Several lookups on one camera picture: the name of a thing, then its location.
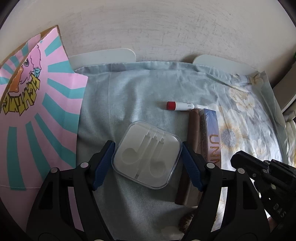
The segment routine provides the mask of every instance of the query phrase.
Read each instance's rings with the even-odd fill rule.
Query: cartoon eye
[[[24,66],[28,67],[29,66],[29,60],[26,59],[26,61],[24,62]]]

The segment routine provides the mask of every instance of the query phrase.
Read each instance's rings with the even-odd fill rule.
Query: silver screw
[[[244,174],[244,169],[242,169],[242,168],[237,169],[237,171],[238,171],[240,174]]]
[[[88,162],[83,162],[83,163],[80,164],[80,166],[81,166],[82,168],[86,168],[86,167],[89,166],[89,164],[88,164]]]
[[[50,169],[50,172],[51,172],[51,173],[56,173],[56,172],[57,172],[57,168],[56,168],[56,167],[51,168],[51,169]]]
[[[213,164],[211,162],[208,162],[207,167],[210,168],[210,169],[213,169],[215,167],[215,164]]]

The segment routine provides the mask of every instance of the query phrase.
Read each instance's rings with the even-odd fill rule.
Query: blue gripper pad
[[[191,179],[191,182],[193,186],[197,187],[198,190],[203,192],[205,189],[205,186],[201,182],[200,170],[195,164],[193,158],[191,157],[187,147],[184,145],[184,143],[182,145],[183,145],[183,148],[181,151],[181,158],[182,158],[183,164],[186,167],[186,170]]]
[[[99,186],[103,184],[106,177],[107,171],[111,166],[112,156],[115,150],[115,143],[112,142],[108,149],[106,150],[104,156],[102,157],[100,163],[96,167],[94,182],[92,184],[93,190],[96,190]]]

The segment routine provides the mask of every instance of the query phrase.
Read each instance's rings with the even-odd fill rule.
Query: white wall
[[[277,0],[20,0],[0,30],[0,61],[55,24],[69,56],[119,47],[137,61],[211,54],[266,70],[270,81],[296,51]]]

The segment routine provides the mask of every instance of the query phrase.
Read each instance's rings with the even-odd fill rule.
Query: clear plastic case
[[[152,189],[167,185],[182,150],[180,139],[143,121],[130,124],[113,156],[119,174]]]

